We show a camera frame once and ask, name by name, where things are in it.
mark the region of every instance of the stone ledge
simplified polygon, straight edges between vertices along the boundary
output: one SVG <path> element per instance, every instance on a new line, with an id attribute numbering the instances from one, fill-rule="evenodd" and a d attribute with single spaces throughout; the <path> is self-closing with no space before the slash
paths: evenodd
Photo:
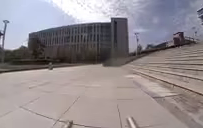
<path id="1" fill-rule="evenodd" d="M 165 78 L 165 77 L 145 73 L 145 72 L 142 72 L 142 71 L 139 71 L 139 70 L 136 70 L 136 69 L 132 69 L 132 70 L 135 73 L 138 73 L 138 74 L 144 75 L 146 77 L 156 79 L 158 81 L 161 81 L 161 82 L 170 84 L 172 86 L 176 86 L 176 87 L 179 87 L 179 88 L 182 88 L 182 89 L 185 89 L 185 90 L 188 90 L 188 91 L 191 91 L 193 93 L 196 93 L 196 94 L 199 94 L 199 95 L 203 96 L 203 87 L 201 87 L 201 86 L 193 86 L 193 84 L 190 85 L 190 84 L 187 84 L 185 82 L 181 82 L 181 81 L 178 81 L 178 80 L 175 80 L 175 79 L 170 79 L 170 78 Z"/>

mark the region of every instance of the stone step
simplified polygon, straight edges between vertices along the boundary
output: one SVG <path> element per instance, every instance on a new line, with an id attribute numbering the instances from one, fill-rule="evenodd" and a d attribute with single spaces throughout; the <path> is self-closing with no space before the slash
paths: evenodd
<path id="1" fill-rule="evenodd" d="M 182 52 L 181 54 L 175 54 L 174 57 L 176 56 L 186 56 L 186 55 L 193 55 L 193 54 L 202 54 L 203 50 L 195 51 L 195 52 L 190 52 L 190 53 L 184 53 Z"/>
<path id="2" fill-rule="evenodd" d="M 189 54 L 189 55 L 183 55 L 183 56 L 170 56 L 166 57 L 166 59 L 180 59 L 180 58 L 190 58 L 190 57 L 203 57 L 203 53 L 198 53 L 198 54 Z"/>
<path id="3" fill-rule="evenodd" d="M 182 57 L 182 58 L 166 58 L 166 59 L 163 59 L 162 60 L 165 60 L 165 61 L 194 61 L 194 60 L 203 60 L 203 56 L 188 56 L 188 57 Z"/>
<path id="4" fill-rule="evenodd" d="M 178 72 L 170 72 L 170 71 L 161 71 L 153 68 L 144 68 L 144 67 L 138 67 L 139 70 L 145 70 L 149 73 L 161 75 L 166 78 L 175 79 L 178 81 L 183 81 L 185 83 L 189 84 L 196 84 L 203 87 L 203 76 L 196 76 L 196 75 L 190 75 L 190 74 L 184 74 L 184 73 L 178 73 Z"/>
<path id="5" fill-rule="evenodd" d="M 197 69 L 203 69 L 203 63 L 173 63 L 173 62 L 148 62 L 148 63 L 142 63 L 142 62 L 134 62 L 131 63 L 134 65 L 153 65 L 153 66 L 171 66 L 171 67 L 182 67 L 182 68 L 197 68 Z"/>
<path id="6" fill-rule="evenodd" d="M 153 59 L 145 61 L 137 61 L 137 63 L 166 63 L 166 64 L 191 64 L 191 65 L 203 65 L 203 59 L 192 59 L 189 60 L 164 60 L 164 59 Z"/>
<path id="7" fill-rule="evenodd" d="M 155 74 L 153 73 L 153 71 L 150 70 L 138 70 L 138 69 L 134 69 L 132 68 L 132 70 L 140 75 L 144 75 L 146 77 L 150 77 L 152 79 L 156 79 L 158 81 L 164 82 L 166 84 L 172 85 L 172 86 L 176 86 L 185 90 L 189 90 L 191 92 L 194 92 L 196 94 L 202 95 L 203 96 L 203 86 L 200 86 L 199 84 L 193 84 L 193 83 L 187 83 L 187 82 L 183 82 L 181 80 L 177 80 L 174 78 L 168 78 L 165 77 L 164 75 L 159 75 L 159 74 Z"/>
<path id="8" fill-rule="evenodd" d="M 197 75 L 197 76 L 203 76 L 203 69 L 199 68 L 183 68 L 183 67 L 174 67 L 174 66 L 153 66 L 153 65 L 138 65 L 138 66 L 144 66 L 146 68 L 153 68 L 153 69 L 159 69 L 162 71 L 171 71 L 171 72 L 179 72 L 184 74 L 190 74 L 190 75 Z"/>

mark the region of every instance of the cloud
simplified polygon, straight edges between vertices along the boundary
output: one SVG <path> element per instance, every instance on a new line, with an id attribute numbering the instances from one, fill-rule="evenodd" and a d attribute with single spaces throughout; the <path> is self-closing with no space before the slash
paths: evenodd
<path id="1" fill-rule="evenodd" d="M 178 31 L 192 36 L 196 27 L 203 38 L 203 26 L 197 10 L 203 0 L 45 0 L 73 17 L 76 22 L 106 22 L 111 17 L 126 17 L 129 23 L 130 49 L 135 48 L 134 31 L 141 44 L 161 43 Z"/>

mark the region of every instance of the glass window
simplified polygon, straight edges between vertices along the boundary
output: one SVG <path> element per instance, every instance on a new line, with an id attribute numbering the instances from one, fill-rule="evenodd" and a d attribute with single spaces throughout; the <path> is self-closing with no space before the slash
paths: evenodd
<path id="1" fill-rule="evenodd" d="M 95 34 L 93 35 L 93 41 L 96 41 L 96 35 Z"/>

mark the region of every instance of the wall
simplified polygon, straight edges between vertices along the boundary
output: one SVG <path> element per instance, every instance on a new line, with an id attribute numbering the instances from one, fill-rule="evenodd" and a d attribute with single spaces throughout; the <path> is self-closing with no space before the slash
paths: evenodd
<path id="1" fill-rule="evenodd" d="M 111 18 L 112 57 L 126 57 L 129 54 L 128 24 L 126 18 Z"/>

